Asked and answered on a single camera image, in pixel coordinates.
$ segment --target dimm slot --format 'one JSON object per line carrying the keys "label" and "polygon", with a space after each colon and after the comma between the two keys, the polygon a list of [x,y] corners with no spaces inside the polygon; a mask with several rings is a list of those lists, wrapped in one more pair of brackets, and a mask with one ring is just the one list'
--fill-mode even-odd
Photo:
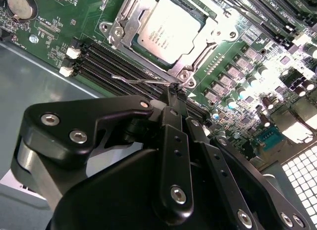
{"label": "dimm slot", "polygon": [[275,23],[278,27],[282,28],[286,33],[292,33],[292,31],[296,28],[292,24],[285,22],[279,16],[270,11],[270,8],[261,0],[248,0],[252,5],[255,5],[257,9],[259,9],[262,14],[264,14],[268,19],[270,19],[273,23]]}
{"label": "dimm slot", "polygon": [[293,18],[298,17],[299,11],[297,10],[297,8],[294,8],[292,5],[289,5],[287,1],[285,0],[273,0],[273,1],[277,2],[279,6]]}
{"label": "dimm slot", "polygon": [[[123,58],[119,57],[112,51],[109,51],[108,49],[97,44],[93,44],[91,48],[93,48],[92,50],[94,50],[95,53],[100,52],[100,55],[102,54],[102,56],[106,58],[106,60],[109,62],[108,67],[110,67],[111,71],[113,70],[111,65],[113,65],[114,62],[116,65],[120,65],[122,68],[125,68],[123,69],[124,71],[123,73],[122,73],[122,70],[120,69],[120,72],[118,73],[118,75],[123,76],[127,79],[131,79],[133,78],[133,76],[135,76],[135,78],[137,79],[152,79],[149,75],[145,74],[141,69],[129,63],[128,61],[124,60]],[[92,82],[97,83],[105,90],[109,90],[114,95],[129,95],[130,94],[130,95],[145,96],[149,100],[159,99],[159,97],[161,96],[162,92],[165,89],[163,85],[146,84],[151,89],[151,91],[148,90],[147,92],[145,92],[145,94],[142,95],[139,93],[140,90],[135,89],[135,87],[132,86],[131,84],[126,84],[118,80],[113,80],[110,75],[104,75],[103,73],[100,74],[100,71],[96,68],[93,68],[92,66],[93,66],[92,64],[81,65],[80,74],[83,77],[88,78]],[[187,102],[187,109],[188,109],[188,114],[190,116],[197,118],[200,121],[203,121],[204,117],[208,116],[209,114],[206,110],[203,110],[200,107],[194,104],[191,104],[189,101]]]}

